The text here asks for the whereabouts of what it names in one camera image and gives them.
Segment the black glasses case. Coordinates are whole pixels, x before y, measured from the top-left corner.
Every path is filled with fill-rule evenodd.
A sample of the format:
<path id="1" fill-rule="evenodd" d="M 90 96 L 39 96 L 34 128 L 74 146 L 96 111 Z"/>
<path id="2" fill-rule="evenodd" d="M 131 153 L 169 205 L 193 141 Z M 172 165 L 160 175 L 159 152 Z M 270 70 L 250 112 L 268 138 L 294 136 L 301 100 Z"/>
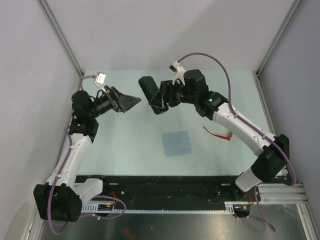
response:
<path id="1" fill-rule="evenodd" d="M 142 92 L 144 93 L 146 99 L 148 102 L 151 101 L 151 99 L 157 94 L 159 91 L 159 88 L 156 85 L 156 82 L 151 76 L 143 76 L 138 80 L 139 86 L 142 89 Z M 160 115 L 162 113 L 165 113 L 166 111 L 169 110 L 168 106 L 165 108 L 157 108 L 155 106 L 150 106 L 153 112 L 156 115 Z"/>

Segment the blue cleaning cloth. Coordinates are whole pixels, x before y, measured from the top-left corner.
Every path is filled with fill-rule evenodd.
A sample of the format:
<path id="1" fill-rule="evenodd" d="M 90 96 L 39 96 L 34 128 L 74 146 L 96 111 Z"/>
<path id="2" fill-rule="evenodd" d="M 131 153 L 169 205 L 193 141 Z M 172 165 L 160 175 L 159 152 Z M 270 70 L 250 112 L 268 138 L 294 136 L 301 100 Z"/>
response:
<path id="1" fill-rule="evenodd" d="M 186 130 L 163 133 L 162 143 L 166 157 L 183 156 L 192 153 L 189 133 Z"/>

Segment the red sunglasses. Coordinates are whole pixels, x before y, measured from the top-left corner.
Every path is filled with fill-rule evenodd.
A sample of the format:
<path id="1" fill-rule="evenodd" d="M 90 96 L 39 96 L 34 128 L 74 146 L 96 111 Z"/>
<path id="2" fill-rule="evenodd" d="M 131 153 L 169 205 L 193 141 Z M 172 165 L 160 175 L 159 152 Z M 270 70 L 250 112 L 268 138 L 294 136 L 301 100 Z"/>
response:
<path id="1" fill-rule="evenodd" d="M 219 139 L 223 139 L 223 140 L 226 140 L 226 141 L 230 141 L 233 137 L 233 133 L 232 132 L 229 132 L 227 135 L 221 135 L 221 134 L 216 134 L 216 133 L 213 133 L 211 131 L 208 130 L 207 127 L 203 126 L 203 129 L 209 133 L 211 136 L 214 136 L 214 137 L 217 137 Z"/>

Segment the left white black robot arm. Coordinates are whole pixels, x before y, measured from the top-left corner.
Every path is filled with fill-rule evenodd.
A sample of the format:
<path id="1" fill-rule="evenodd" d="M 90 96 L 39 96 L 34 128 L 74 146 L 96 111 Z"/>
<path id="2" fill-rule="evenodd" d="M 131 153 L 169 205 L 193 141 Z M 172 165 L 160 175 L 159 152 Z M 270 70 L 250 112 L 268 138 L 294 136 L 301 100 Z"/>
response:
<path id="1" fill-rule="evenodd" d="M 110 110 L 126 113 L 141 99 L 105 85 L 95 97 L 79 90 L 72 95 L 71 101 L 73 113 L 67 131 L 67 148 L 46 182 L 37 184 L 33 190 L 43 220 L 76 222 L 84 204 L 95 197 L 105 200 L 110 196 L 111 188 L 98 178 L 89 178 L 76 185 L 77 174 L 96 138 L 97 118 Z"/>

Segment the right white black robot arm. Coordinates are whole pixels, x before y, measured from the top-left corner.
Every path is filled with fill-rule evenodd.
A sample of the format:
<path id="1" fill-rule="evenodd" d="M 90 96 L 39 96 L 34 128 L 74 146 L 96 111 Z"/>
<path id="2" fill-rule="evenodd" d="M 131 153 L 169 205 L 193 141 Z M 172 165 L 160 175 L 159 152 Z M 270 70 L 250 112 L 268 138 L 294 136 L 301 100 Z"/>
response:
<path id="1" fill-rule="evenodd" d="M 138 81 L 148 104 L 159 115 L 180 103 L 194 105 L 196 112 L 227 128 L 256 155 L 252 166 L 244 171 L 230 188 L 231 196 L 242 201 L 249 190 L 274 178 L 289 163 L 289 139 L 264 132 L 235 110 L 229 100 L 209 90 L 205 76 L 198 69 L 178 71 L 173 80 L 157 85 L 150 76 Z"/>

